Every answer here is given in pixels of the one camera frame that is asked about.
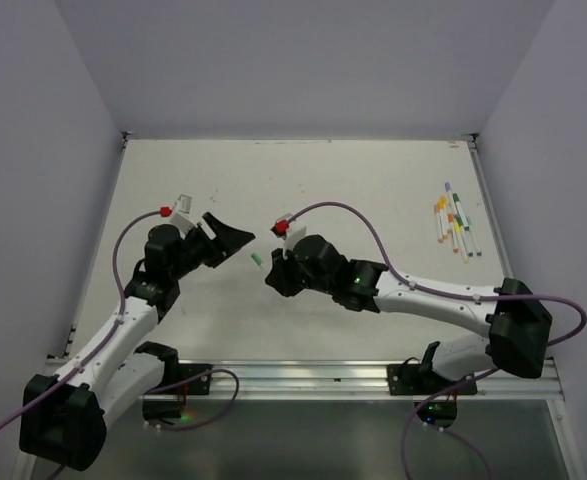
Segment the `light green pen cap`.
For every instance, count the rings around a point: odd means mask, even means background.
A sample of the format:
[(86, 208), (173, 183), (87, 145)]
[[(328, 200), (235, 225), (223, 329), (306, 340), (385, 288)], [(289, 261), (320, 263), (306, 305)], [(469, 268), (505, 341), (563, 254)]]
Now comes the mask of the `light green pen cap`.
[(262, 259), (259, 257), (259, 255), (258, 255), (258, 254), (256, 254), (256, 253), (252, 253), (252, 254), (251, 254), (251, 258), (252, 258), (252, 260), (254, 261), (254, 263), (255, 263), (255, 264), (258, 266), (258, 267), (261, 267), (261, 266), (263, 265), (263, 261), (262, 261)]

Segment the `yellow cap marker front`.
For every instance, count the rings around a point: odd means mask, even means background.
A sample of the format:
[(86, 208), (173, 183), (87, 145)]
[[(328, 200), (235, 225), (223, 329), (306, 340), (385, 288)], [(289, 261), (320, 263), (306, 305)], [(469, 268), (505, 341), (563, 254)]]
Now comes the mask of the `yellow cap marker front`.
[(438, 201), (438, 210), (441, 223), (442, 238), (447, 239), (452, 235), (451, 222), (448, 218), (447, 203), (444, 196), (441, 196)]

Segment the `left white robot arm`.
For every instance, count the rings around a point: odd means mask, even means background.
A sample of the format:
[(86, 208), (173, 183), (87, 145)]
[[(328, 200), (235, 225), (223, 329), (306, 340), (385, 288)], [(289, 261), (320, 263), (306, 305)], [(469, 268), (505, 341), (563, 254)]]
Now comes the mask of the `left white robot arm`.
[(145, 394), (183, 392), (176, 349), (146, 341), (180, 295), (180, 280), (216, 268), (255, 238), (206, 212), (194, 223), (174, 210), (153, 227), (129, 282), (118, 281), (116, 310), (79, 353), (26, 385), (22, 452), (84, 471), (112, 424)]

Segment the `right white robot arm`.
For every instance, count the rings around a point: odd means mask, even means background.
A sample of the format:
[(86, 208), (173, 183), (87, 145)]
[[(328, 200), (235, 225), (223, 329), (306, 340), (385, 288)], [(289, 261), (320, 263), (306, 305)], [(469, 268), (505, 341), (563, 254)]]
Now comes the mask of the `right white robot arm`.
[(410, 314), (466, 330), (457, 340), (428, 346), (418, 369), (427, 391), (441, 392), (490, 369), (525, 379), (542, 374), (552, 316), (519, 280), (479, 287), (397, 278), (383, 263), (345, 257), (320, 235), (303, 238), (289, 251), (278, 248), (271, 257), (265, 283), (283, 297), (311, 290), (350, 311)]

